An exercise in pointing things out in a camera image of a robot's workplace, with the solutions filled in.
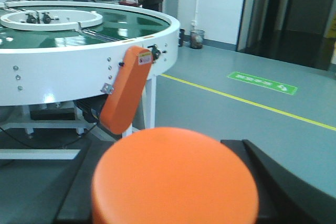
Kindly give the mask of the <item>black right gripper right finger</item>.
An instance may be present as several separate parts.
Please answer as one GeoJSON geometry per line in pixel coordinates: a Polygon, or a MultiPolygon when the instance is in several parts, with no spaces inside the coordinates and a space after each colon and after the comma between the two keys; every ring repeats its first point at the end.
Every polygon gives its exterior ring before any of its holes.
{"type": "Polygon", "coordinates": [[[335,223],[335,198],[286,170],[249,140],[221,140],[248,167],[259,196],[257,223],[335,223]]]}

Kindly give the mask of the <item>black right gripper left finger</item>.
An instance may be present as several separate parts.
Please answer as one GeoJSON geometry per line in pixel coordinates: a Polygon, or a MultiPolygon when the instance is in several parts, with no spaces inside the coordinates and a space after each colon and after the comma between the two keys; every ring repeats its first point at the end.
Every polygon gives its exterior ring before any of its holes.
{"type": "Polygon", "coordinates": [[[91,181],[105,151],[113,142],[94,140],[85,144],[75,158],[77,167],[54,223],[92,223],[91,181]]]}

